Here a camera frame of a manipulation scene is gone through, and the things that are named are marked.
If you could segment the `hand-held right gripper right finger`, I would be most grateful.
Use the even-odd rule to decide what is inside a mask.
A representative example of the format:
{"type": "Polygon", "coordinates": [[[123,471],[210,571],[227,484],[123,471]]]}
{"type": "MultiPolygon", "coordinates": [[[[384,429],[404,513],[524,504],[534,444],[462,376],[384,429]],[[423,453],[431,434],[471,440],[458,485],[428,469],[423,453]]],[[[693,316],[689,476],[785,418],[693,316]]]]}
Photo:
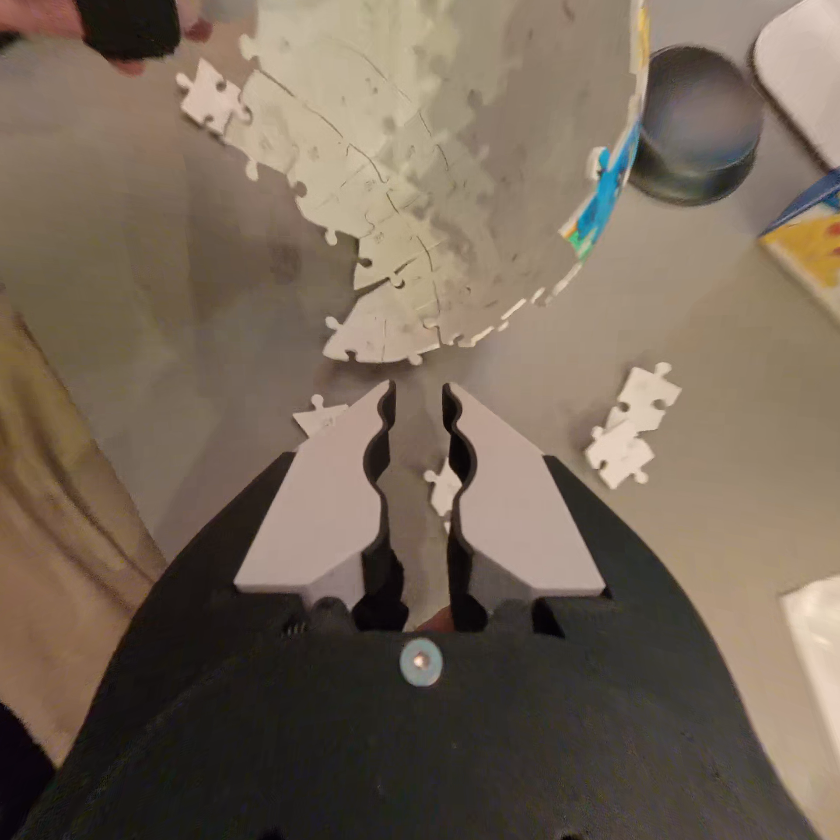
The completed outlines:
{"type": "Polygon", "coordinates": [[[606,583],[543,451],[456,383],[442,391],[450,514],[448,591],[455,630],[484,629],[508,602],[598,597],[606,583]]]}

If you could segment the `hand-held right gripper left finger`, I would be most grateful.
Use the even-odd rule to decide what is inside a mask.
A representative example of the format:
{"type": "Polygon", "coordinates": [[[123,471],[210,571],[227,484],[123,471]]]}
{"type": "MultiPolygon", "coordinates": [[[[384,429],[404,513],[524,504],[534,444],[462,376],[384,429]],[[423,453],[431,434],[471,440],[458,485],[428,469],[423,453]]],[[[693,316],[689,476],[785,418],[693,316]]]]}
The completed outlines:
{"type": "Polygon", "coordinates": [[[396,385],[381,382],[333,414],[292,455],[234,585],[341,602],[360,629],[404,629],[404,570],[378,479],[390,464],[396,385]]]}

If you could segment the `partly built puzzle ball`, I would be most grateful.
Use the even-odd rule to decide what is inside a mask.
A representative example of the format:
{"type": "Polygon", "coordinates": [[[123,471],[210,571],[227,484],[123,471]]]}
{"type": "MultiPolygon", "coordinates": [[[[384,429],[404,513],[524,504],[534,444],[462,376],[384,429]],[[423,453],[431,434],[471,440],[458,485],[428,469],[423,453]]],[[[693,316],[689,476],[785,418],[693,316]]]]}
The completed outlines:
{"type": "Polygon", "coordinates": [[[257,2],[225,139],[355,239],[333,361],[473,347],[580,272],[627,182],[648,2],[257,2]]]}

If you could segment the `blue puzzle box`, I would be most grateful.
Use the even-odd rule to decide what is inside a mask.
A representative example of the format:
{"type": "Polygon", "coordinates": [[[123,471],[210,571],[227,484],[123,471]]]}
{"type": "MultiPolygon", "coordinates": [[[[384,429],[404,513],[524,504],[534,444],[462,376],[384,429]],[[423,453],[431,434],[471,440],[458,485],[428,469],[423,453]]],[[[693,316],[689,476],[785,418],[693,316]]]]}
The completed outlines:
{"type": "Polygon", "coordinates": [[[839,170],[800,193],[758,237],[763,250],[839,323],[839,170]]]}

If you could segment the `black round puzzle stand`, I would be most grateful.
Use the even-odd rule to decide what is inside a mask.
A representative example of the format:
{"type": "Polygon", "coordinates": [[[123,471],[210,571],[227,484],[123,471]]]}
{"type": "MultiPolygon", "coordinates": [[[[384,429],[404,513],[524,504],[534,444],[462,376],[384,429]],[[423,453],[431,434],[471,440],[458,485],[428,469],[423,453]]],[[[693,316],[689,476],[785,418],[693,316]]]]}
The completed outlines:
{"type": "Polygon", "coordinates": [[[715,203],[751,172],[762,129],[763,101],[729,58],[698,45],[657,50],[629,181],[663,203],[715,203]]]}

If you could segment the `person's beige trousers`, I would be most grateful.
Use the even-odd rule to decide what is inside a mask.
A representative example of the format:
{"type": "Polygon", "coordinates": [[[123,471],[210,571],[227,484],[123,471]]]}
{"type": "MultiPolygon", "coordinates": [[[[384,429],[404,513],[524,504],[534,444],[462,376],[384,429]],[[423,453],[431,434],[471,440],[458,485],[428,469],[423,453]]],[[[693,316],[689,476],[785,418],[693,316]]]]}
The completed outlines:
{"type": "Polygon", "coordinates": [[[1,294],[1,698],[56,767],[165,559],[1,294]]]}

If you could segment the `white instruction sheet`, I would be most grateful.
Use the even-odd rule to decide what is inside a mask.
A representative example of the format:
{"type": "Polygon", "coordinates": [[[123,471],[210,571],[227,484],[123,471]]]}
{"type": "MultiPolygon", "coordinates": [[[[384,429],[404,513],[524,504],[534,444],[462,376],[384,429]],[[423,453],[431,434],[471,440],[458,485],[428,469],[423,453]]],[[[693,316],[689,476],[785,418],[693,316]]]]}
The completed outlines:
{"type": "Polygon", "coordinates": [[[780,724],[778,772],[820,838],[838,838],[838,572],[790,574],[779,593],[793,687],[780,724]]]}

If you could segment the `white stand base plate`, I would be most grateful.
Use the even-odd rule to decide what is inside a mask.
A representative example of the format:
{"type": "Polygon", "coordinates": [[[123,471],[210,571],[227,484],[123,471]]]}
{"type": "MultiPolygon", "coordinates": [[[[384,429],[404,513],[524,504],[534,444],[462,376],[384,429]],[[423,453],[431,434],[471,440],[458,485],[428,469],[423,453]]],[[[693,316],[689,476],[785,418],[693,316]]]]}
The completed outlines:
{"type": "Polygon", "coordinates": [[[839,2],[802,1],[759,32],[761,87],[816,158],[839,166],[839,2]]]}

